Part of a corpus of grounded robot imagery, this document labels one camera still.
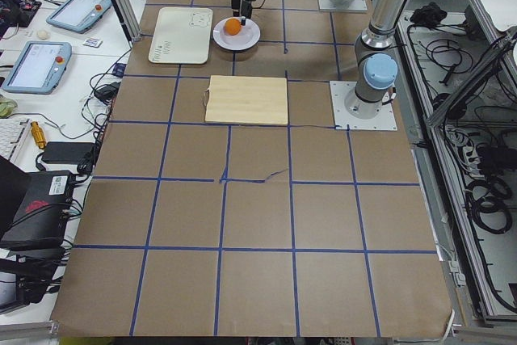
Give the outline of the orange fruit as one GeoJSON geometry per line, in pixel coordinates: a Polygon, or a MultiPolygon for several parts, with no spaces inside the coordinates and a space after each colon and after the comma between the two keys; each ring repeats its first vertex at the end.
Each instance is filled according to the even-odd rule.
{"type": "Polygon", "coordinates": [[[242,30],[241,21],[237,18],[229,18],[225,21],[224,31],[229,36],[235,36],[242,30]]]}

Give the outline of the white ribbed plate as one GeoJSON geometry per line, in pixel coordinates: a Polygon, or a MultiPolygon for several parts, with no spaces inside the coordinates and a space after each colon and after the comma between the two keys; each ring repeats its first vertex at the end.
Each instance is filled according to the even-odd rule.
{"type": "Polygon", "coordinates": [[[226,31],[225,25],[231,18],[222,19],[212,30],[215,42],[222,48],[231,51],[244,51],[252,48],[259,42],[261,31],[257,23],[251,19],[241,25],[241,30],[232,35],[226,31]]]}

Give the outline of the cream tray with bear print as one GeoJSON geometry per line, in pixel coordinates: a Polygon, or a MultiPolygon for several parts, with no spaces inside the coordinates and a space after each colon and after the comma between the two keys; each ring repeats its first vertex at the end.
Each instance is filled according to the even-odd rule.
{"type": "Polygon", "coordinates": [[[155,64],[204,64],[208,60],[212,16],[209,8],[162,8],[158,13],[149,61],[155,64]]]}

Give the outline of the wooden cutting board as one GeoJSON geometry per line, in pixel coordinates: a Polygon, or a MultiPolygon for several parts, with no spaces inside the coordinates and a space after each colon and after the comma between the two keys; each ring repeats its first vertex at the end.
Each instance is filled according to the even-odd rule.
{"type": "Polygon", "coordinates": [[[288,83],[285,78],[213,75],[205,113],[208,123],[288,123],[288,83]]]}

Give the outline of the upper blue teach pendant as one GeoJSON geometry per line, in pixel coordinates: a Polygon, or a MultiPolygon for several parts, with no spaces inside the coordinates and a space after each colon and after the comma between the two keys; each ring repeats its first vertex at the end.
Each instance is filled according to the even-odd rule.
{"type": "Polygon", "coordinates": [[[46,22],[54,27],[84,33],[110,8],[111,0],[67,0],[46,19],[46,22]]]}

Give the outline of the blue teach pendant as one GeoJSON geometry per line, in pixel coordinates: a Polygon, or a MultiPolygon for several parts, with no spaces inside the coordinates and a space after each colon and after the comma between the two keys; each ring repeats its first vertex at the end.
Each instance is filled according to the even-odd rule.
{"type": "Polygon", "coordinates": [[[111,0],[67,0],[46,19],[46,22],[54,27],[84,33],[110,8],[111,0]]]}
{"type": "Polygon", "coordinates": [[[59,84],[72,46],[67,42],[29,41],[2,84],[9,93],[49,95],[59,84]]]}

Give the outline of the black cloth bundle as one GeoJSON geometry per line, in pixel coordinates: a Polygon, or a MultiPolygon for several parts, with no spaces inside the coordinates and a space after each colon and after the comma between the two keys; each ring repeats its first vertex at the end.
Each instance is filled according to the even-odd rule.
{"type": "Polygon", "coordinates": [[[417,10],[410,17],[410,22],[415,26],[435,28],[448,16],[435,2],[430,2],[417,10]]]}

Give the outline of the lower blue teach pendant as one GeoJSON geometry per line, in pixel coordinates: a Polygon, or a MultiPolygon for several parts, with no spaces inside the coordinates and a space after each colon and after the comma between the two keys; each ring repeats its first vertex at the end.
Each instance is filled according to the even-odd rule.
{"type": "Polygon", "coordinates": [[[59,84],[72,46],[67,42],[29,41],[2,84],[9,93],[49,95],[59,84]]]}

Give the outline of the brown paper table cover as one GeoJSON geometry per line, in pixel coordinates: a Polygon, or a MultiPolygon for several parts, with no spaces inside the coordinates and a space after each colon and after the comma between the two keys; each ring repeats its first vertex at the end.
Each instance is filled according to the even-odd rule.
{"type": "Polygon", "coordinates": [[[149,61],[147,0],[52,317],[63,336],[423,337],[452,307],[406,131],[337,130],[370,14],[261,0],[260,41],[149,61]],[[213,75],[285,78],[288,123],[208,123],[213,75]]]}

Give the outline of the black power adapter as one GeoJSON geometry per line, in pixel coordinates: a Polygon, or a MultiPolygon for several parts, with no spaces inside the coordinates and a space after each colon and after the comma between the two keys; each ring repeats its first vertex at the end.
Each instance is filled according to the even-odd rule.
{"type": "Polygon", "coordinates": [[[94,144],[91,142],[50,141],[41,160],[48,164],[78,164],[90,157],[94,144]]]}

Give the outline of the gold metal cylinder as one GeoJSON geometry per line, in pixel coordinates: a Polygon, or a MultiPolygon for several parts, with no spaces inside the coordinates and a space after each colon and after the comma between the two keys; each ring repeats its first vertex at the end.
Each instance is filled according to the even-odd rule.
{"type": "Polygon", "coordinates": [[[47,145],[47,140],[44,135],[43,129],[40,127],[37,121],[31,122],[31,135],[33,137],[33,140],[36,144],[36,146],[39,149],[45,149],[47,145]]]}

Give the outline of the white keyboard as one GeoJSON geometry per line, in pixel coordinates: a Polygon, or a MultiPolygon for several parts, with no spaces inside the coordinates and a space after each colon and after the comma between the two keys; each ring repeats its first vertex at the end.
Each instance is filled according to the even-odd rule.
{"type": "Polygon", "coordinates": [[[29,119],[1,119],[1,156],[9,162],[16,162],[30,133],[30,128],[29,119]]]}

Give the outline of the black box with red logo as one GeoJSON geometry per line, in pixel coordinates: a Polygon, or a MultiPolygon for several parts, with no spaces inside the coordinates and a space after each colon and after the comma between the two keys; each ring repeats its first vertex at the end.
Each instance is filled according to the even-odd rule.
{"type": "Polygon", "coordinates": [[[43,250],[63,242],[75,175],[68,170],[1,173],[1,248],[43,250]]]}

